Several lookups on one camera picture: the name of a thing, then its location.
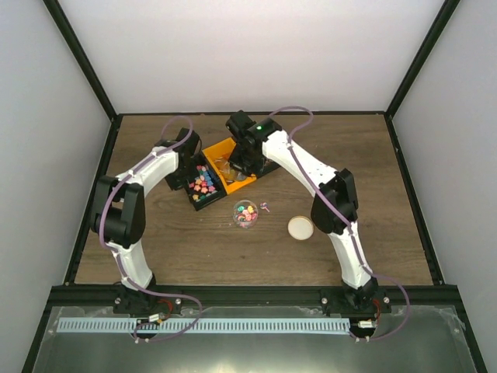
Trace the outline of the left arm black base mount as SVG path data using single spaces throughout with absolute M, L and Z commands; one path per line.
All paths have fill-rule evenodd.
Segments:
M 117 314 L 148 316 L 156 313 L 179 314 L 182 300 L 148 295 L 142 291 L 131 290 L 121 283 L 112 284 L 115 292 L 113 310 Z

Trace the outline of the black bin with star candies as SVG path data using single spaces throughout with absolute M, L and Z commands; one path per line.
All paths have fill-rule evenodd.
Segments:
M 181 162 L 165 181 L 171 190 L 184 190 L 196 211 L 227 196 L 221 178 L 203 152 L 192 156 L 187 163 Z

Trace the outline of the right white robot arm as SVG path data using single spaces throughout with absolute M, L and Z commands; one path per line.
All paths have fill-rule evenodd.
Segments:
M 364 312 L 373 303 L 367 286 L 374 275 L 360 243 L 353 174 L 348 169 L 338 171 L 319 161 L 294 140 L 297 131 L 314 119 L 310 110 L 302 106 L 295 108 L 308 113 L 309 118 L 291 132 L 286 132 L 273 119 L 289 109 L 287 106 L 276 110 L 258 123 L 242 110 L 233 113 L 226 123 L 235 138 L 235 150 L 229 162 L 246 176 L 258 176 L 270 160 L 308 190 L 314 198 L 311 220 L 330 238 L 339 259 L 342 282 L 351 288 L 345 293 L 346 306 L 352 312 Z

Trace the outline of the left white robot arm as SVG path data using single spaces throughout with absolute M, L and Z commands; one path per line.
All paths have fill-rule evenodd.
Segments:
M 121 283 L 134 290 L 131 304 L 148 314 L 158 306 L 158 293 L 149 288 L 154 274 L 142 247 L 146 228 L 145 198 L 162 181 L 170 190 L 180 190 L 193 171 L 200 136 L 191 128 L 181 128 L 174 140 L 159 140 L 135 166 L 96 184 L 90 215 L 90 229 L 99 237 L 116 261 Z

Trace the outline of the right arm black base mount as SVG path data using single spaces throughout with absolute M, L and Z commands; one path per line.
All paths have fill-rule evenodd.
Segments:
M 391 306 L 384 302 L 386 292 L 372 277 L 364 286 L 354 289 L 342 281 L 341 286 L 322 288 L 319 291 L 321 308 L 326 315 L 340 314 L 345 317 L 390 313 Z

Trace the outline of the metal scoop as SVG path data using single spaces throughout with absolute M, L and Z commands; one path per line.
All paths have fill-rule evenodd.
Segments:
M 234 183 L 234 182 L 242 182 L 247 179 L 247 176 L 243 173 L 240 173 L 237 170 L 231 170 L 228 173 L 227 180 Z

